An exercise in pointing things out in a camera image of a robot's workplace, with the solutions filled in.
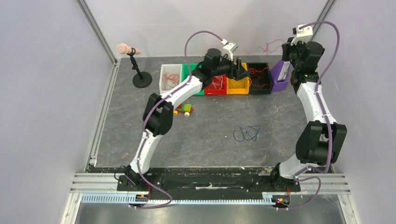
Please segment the purple metronome holder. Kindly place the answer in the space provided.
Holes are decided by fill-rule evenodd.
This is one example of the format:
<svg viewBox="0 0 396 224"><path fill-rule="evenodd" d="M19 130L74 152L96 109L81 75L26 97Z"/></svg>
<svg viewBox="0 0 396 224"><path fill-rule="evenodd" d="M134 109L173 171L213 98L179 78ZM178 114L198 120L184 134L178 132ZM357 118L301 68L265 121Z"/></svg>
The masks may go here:
<svg viewBox="0 0 396 224"><path fill-rule="evenodd" d="M281 92L286 90L289 83L290 62L280 60L270 70L272 78L272 92Z"/></svg>

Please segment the white bin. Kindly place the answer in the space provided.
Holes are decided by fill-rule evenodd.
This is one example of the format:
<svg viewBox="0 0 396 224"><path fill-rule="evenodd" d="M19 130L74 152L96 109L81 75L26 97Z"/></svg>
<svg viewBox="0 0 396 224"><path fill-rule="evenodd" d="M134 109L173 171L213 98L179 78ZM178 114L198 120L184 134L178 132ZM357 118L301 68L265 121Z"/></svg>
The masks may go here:
<svg viewBox="0 0 396 224"><path fill-rule="evenodd" d="M182 82L182 64L162 64L160 71L159 92L163 94Z"/></svg>

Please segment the green bin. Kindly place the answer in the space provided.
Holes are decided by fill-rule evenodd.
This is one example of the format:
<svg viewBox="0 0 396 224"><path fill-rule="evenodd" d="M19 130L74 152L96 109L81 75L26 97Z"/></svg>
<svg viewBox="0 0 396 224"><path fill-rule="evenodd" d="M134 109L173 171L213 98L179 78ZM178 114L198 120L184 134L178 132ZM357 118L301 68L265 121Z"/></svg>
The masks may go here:
<svg viewBox="0 0 396 224"><path fill-rule="evenodd" d="M191 70L194 70L197 67L197 65L198 65L198 63L190 63ZM183 63L183 65L182 65L182 82L184 80L186 80L189 75L190 75L190 72L188 69L188 65L186 63ZM195 96L203 96L204 94L205 94L204 90L201 90L200 92L195 93L194 95Z"/></svg>

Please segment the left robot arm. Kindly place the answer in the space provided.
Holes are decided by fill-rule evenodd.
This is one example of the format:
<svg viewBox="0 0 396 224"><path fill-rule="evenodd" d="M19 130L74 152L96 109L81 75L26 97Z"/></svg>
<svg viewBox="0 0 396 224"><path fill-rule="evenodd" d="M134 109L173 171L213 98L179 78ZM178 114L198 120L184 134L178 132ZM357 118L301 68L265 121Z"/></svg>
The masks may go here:
<svg viewBox="0 0 396 224"><path fill-rule="evenodd" d="M126 167L125 178L134 190L145 188L145 174L150 167L150 161L160 139L171 129L173 111L189 97L209 86L213 78L225 75L229 79L241 80L250 74L242 65L240 57L231 58L230 53L221 53L211 48L203 61L195 69L187 65L190 75L179 85L165 94L152 94L143 114L142 138L135 157Z"/></svg>

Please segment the red bin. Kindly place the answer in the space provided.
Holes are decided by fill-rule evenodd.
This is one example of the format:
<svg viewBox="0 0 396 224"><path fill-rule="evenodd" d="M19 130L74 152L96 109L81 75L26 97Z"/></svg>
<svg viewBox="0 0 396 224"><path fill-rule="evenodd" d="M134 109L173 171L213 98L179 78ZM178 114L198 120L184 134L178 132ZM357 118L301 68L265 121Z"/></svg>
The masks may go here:
<svg viewBox="0 0 396 224"><path fill-rule="evenodd" d="M226 95L227 79L225 75L215 76L204 89L205 95Z"/></svg>

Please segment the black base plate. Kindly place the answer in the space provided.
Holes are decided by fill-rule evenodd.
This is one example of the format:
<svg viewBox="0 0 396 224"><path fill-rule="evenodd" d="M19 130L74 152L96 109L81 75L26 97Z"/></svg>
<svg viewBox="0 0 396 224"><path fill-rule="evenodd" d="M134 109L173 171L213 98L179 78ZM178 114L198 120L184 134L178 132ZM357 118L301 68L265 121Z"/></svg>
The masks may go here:
<svg viewBox="0 0 396 224"><path fill-rule="evenodd" d="M144 177L125 168L118 191L149 192L151 200L248 200L263 192L300 192L298 182L282 178L272 167L150 168Z"/></svg>

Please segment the pink microphone on stand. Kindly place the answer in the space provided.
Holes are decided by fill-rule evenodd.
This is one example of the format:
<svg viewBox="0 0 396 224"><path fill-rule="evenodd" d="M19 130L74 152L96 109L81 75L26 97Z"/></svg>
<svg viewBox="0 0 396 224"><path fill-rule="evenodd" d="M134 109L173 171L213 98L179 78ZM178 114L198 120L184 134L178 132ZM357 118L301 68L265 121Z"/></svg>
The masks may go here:
<svg viewBox="0 0 396 224"><path fill-rule="evenodd" d="M135 59L135 55L141 53L140 49L128 46L125 43L120 43L116 47L117 51L122 55L128 55L132 63L132 70L136 71L133 77L132 83L136 88L146 88L152 83L152 76L148 72L141 72L138 63Z"/></svg>

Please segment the toy brick car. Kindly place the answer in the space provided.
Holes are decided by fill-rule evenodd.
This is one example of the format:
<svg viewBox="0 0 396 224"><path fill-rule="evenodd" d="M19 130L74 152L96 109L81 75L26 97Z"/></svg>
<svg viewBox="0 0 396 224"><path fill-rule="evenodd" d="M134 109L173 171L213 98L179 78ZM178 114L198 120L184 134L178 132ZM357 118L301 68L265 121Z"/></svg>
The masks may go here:
<svg viewBox="0 0 396 224"><path fill-rule="evenodd" d="M183 114L186 117L189 117L191 113L194 112L194 108L190 104L180 104L173 111L174 115Z"/></svg>

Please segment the black bin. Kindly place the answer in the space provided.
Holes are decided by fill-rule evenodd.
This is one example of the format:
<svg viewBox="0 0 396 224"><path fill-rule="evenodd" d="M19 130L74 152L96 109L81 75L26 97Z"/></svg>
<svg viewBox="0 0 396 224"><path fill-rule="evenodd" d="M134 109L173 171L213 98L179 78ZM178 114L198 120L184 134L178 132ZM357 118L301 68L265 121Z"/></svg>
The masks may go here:
<svg viewBox="0 0 396 224"><path fill-rule="evenodd" d="M272 78L268 63L247 63L252 83L249 94L270 94L272 92Z"/></svg>

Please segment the yellow bin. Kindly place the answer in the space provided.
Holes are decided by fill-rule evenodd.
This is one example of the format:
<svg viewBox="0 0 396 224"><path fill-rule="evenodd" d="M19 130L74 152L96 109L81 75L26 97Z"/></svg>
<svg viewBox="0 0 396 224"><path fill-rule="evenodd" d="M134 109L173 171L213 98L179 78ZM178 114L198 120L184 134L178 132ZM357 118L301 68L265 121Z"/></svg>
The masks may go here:
<svg viewBox="0 0 396 224"><path fill-rule="evenodd" d="M248 95L252 80L250 77L236 81L234 79L227 79L226 93L227 95Z"/></svg>

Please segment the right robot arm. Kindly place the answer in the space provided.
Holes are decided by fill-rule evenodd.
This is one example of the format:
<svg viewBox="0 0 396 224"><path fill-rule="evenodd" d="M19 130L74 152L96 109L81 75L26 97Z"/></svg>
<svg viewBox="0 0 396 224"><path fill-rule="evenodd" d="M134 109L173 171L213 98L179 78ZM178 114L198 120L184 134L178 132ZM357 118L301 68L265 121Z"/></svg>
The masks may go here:
<svg viewBox="0 0 396 224"><path fill-rule="evenodd" d="M290 37L282 49L282 60L293 67L290 82L302 102L307 125L296 142L295 154L271 171L269 183L275 190L296 185L297 177L308 170L323 166L327 173L337 161L347 134L346 126L330 114L323 99L316 69L324 47Z"/></svg>

